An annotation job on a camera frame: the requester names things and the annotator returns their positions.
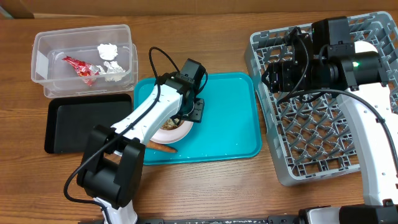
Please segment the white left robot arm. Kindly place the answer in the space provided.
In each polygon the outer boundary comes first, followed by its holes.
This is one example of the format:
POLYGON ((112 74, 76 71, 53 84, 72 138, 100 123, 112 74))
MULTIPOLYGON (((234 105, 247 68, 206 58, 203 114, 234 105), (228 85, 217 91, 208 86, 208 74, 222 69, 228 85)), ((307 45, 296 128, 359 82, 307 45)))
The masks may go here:
POLYGON ((146 146, 168 119, 201 122, 204 101, 197 96, 207 78, 205 67, 188 59, 181 71, 157 77, 152 93, 130 115, 110 128, 94 127, 76 180, 101 207, 105 223, 137 222, 132 198, 146 146))

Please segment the red snack wrapper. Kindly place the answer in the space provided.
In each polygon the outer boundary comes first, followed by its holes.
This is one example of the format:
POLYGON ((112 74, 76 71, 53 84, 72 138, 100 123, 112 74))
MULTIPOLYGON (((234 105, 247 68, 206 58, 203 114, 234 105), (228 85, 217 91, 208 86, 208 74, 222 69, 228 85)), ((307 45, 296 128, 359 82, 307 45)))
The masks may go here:
POLYGON ((74 68, 79 77, 85 78, 83 79, 83 82, 86 83, 88 86, 92 86, 96 80, 96 78, 92 78, 91 76, 96 76, 100 74, 99 68, 88 62, 77 60, 69 56, 66 56, 65 58, 63 58, 63 60, 69 63, 74 68))

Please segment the white shallow bowl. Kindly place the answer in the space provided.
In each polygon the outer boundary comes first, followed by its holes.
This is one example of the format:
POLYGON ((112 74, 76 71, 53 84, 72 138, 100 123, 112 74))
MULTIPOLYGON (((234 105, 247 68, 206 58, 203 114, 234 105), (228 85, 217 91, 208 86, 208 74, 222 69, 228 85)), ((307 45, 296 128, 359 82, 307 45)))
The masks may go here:
POLYGON ((365 53, 365 52, 375 52, 378 53, 377 48, 373 46, 373 44, 366 42, 366 41, 356 41, 354 43, 355 53, 365 53))

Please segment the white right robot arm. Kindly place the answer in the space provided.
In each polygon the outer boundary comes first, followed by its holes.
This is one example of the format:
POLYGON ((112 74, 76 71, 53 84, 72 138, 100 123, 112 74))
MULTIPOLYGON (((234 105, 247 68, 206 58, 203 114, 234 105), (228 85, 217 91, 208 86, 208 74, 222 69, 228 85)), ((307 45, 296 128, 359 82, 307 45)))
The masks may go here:
POLYGON ((296 223, 397 222, 397 115, 391 109, 388 75, 377 49, 354 42, 346 17, 314 22, 310 32, 294 27, 283 39, 294 50, 287 62, 272 62, 261 80, 283 102, 329 93, 351 132, 363 181, 364 202, 313 207, 296 223))

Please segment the white tissue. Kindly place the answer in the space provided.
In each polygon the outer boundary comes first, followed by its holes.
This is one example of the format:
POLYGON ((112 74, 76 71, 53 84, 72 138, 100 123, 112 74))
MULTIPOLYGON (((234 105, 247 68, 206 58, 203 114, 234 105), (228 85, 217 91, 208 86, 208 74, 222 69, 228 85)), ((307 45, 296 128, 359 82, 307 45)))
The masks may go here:
POLYGON ((97 46, 100 58, 103 60, 114 60, 118 56, 118 47, 113 44, 100 44, 97 46))

